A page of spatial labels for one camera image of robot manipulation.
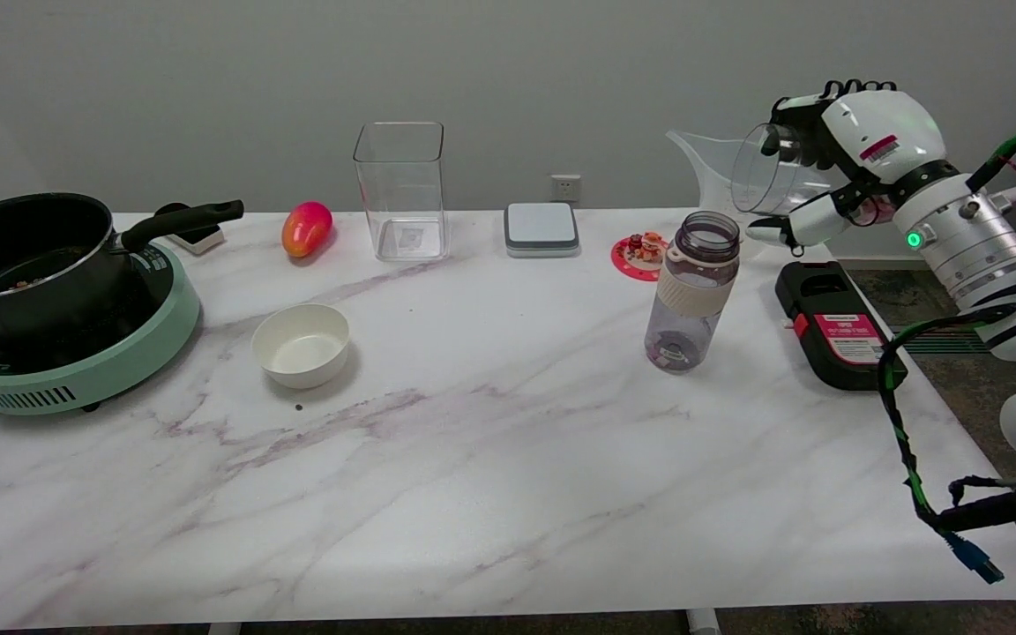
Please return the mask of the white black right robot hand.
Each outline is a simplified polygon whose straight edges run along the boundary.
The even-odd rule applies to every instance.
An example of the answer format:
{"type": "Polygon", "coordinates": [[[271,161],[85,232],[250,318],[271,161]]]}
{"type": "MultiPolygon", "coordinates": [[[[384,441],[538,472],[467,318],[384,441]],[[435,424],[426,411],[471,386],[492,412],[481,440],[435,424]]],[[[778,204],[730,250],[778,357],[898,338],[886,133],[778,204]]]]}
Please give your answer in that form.
{"type": "Polygon", "coordinates": [[[762,156],[795,168],[836,168],[847,181],[747,226],[751,240],[795,254],[882,221],[888,209],[960,173],[927,109],[892,81],[830,80],[818,96],[783,97],[759,131],[762,156]]]}

